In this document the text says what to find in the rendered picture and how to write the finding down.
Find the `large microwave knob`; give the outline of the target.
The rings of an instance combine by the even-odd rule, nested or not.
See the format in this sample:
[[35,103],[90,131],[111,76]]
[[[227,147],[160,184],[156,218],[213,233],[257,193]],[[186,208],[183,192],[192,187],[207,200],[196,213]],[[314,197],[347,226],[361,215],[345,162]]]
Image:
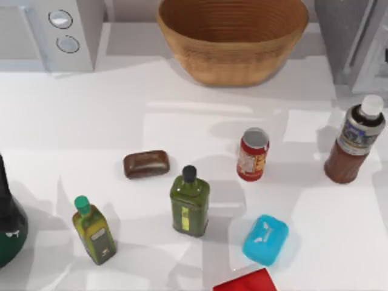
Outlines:
[[48,21],[58,29],[68,29],[73,24],[73,18],[65,10],[55,10],[48,13]]

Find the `dark green round bottle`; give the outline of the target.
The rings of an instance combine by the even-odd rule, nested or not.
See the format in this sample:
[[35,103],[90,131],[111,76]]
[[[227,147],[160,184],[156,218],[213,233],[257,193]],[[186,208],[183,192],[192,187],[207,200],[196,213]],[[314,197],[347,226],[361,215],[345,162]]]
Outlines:
[[28,235],[28,218],[12,195],[0,154],[0,269],[21,251]]

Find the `green bottle with black cap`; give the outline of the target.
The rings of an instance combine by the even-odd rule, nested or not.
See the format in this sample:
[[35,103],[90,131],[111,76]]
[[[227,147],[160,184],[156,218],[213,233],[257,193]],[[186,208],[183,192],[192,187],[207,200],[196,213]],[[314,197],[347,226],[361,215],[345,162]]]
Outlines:
[[209,196],[209,183],[197,177],[195,166],[185,166],[170,189],[173,228],[189,236],[203,236],[209,221]]

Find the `brown soap bar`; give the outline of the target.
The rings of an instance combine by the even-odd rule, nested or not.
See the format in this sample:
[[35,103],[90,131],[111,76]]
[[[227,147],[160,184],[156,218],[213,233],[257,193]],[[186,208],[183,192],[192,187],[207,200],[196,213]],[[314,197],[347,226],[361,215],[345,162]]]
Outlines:
[[170,170],[169,156],[163,150],[131,153],[123,159],[123,169],[128,179],[163,175]]

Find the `blue soap bar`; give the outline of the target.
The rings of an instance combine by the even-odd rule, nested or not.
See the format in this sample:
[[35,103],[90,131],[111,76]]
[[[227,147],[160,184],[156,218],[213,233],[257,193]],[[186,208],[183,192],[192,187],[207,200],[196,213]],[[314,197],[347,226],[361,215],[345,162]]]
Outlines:
[[271,266],[287,237],[288,225],[270,215],[261,215],[250,229],[242,245],[243,254],[252,261]]

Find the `red and white can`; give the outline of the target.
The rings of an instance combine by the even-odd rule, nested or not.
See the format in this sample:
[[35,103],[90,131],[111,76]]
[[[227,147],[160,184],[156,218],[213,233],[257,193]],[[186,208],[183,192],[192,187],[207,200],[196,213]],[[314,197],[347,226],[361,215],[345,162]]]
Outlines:
[[259,127],[248,128],[239,142],[236,171],[240,178],[253,182],[259,180],[269,151],[269,136]]

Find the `red box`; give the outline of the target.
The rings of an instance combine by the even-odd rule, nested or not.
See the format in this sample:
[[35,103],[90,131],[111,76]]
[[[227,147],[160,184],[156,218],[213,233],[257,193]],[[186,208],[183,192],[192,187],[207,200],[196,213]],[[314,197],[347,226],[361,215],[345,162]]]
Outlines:
[[213,287],[213,291],[278,291],[267,269],[259,269]]

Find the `brown woven basket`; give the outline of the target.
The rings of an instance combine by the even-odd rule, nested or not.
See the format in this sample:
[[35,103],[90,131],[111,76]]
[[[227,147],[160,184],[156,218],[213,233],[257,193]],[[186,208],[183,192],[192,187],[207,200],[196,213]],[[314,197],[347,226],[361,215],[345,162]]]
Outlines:
[[161,0],[157,22],[197,82],[256,85],[286,62],[309,22],[302,0]]

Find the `yellow bottle with green cap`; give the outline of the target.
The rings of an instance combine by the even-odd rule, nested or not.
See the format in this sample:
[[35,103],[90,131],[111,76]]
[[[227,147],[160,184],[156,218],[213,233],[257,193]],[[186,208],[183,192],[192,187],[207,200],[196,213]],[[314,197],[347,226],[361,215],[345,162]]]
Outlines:
[[74,205],[77,212],[72,217],[73,226],[86,252],[100,266],[117,252],[107,220],[84,195],[77,196]]

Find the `brown bottle with white cap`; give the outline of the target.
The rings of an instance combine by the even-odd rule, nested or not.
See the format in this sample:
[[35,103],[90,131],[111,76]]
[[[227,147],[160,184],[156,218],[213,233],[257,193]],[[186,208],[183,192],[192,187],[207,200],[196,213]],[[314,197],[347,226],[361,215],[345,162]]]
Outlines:
[[384,101],[367,95],[346,112],[340,133],[324,164],[325,174],[337,184],[356,179],[374,143],[386,127]]

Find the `pale microwave oven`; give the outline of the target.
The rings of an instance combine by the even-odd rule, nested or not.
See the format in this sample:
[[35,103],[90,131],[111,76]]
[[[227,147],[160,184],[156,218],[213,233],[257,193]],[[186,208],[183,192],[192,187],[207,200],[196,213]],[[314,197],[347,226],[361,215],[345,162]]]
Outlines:
[[[48,14],[65,10],[73,24],[58,29]],[[106,16],[104,0],[0,0],[0,72],[92,72]],[[76,38],[80,49],[67,54],[56,38]]]

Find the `small microwave knob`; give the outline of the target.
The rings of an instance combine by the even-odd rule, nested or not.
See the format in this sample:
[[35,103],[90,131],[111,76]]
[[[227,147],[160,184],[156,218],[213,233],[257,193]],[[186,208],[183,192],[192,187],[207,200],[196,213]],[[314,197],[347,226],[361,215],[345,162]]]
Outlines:
[[67,54],[74,54],[80,49],[79,41],[69,35],[56,38],[56,46],[58,49],[60,49],[60,51]]

